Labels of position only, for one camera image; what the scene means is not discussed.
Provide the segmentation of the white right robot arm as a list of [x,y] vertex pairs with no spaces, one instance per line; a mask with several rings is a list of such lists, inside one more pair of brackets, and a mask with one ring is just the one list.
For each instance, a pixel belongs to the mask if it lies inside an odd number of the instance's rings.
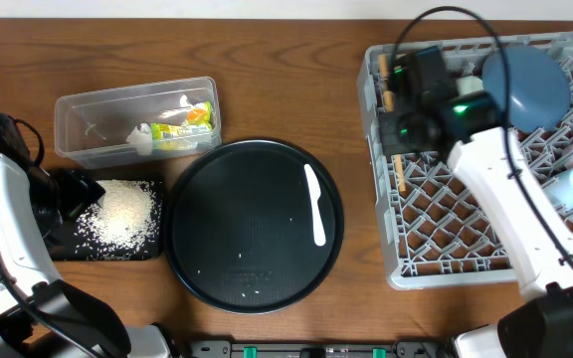
[[508,254],[522,306],[457,336],[459,357],[573,357],[573,233],[529,171],[492,97],[420,105],[389,90],[379,116],[389,153],[435,149],[474,195]]

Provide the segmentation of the green yellow snack wrapper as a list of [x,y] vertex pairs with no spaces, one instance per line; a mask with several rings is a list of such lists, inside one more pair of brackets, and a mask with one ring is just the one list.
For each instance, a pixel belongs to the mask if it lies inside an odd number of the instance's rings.
[[153,123],[151,125],[154,147],[159,150],[193,150],[199,143],[207,142],[213,133],[213,106],[210,101],[191,104],[180,124]]

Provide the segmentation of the pile of white rice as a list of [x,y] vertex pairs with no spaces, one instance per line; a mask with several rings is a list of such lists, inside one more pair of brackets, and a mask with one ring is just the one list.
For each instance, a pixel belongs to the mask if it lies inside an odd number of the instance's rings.
[[76,220],[75,252],[87,260],[140,260],[158,240],[161,205],[152,181],[101,180],[101,201]]

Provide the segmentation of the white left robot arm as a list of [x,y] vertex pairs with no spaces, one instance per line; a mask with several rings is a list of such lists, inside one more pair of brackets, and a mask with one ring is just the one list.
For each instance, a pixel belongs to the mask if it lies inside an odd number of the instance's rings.
[[156,325],[126,327],[64,282],[31,208],[26,172],[0,156],[0,357],[169,357]]

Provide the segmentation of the white paper napkin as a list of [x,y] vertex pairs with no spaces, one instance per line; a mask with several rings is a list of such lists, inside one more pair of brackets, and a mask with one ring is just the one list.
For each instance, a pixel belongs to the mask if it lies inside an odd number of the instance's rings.
[[139,124],[128,134],[126,143],[134,148],[138,155],[150,155],[153,150],[151,127],[147,123]]

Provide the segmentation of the blue plate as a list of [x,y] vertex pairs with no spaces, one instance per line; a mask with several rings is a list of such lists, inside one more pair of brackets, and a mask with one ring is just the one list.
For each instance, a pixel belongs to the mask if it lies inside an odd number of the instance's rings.
[[542,50],[507,47],[510,80],[509,124],[521,132],[553,130],[570,107],[569,81],[560,65]]

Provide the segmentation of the mint green bowl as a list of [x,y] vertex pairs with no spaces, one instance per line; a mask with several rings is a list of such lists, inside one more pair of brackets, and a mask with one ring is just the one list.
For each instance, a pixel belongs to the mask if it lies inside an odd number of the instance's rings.
[[456,85],[460,96],[483,91],[482,80],[476,76],[466,76],[456,79]]

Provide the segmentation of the wooden chopstick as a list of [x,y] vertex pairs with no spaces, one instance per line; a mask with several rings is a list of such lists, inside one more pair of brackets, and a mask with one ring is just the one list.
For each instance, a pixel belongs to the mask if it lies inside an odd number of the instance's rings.
[[[394,94],[388,89],[388,78],[390,75],[387,56],[385,54],[378,56],[378,68],[382,88],[382,101],[386,112],[394,109]],[[406,181],[403,172],[402,158],[400,154],[393,156],[395,176],[398,180],[397,188],[400,193],[406,192]]]

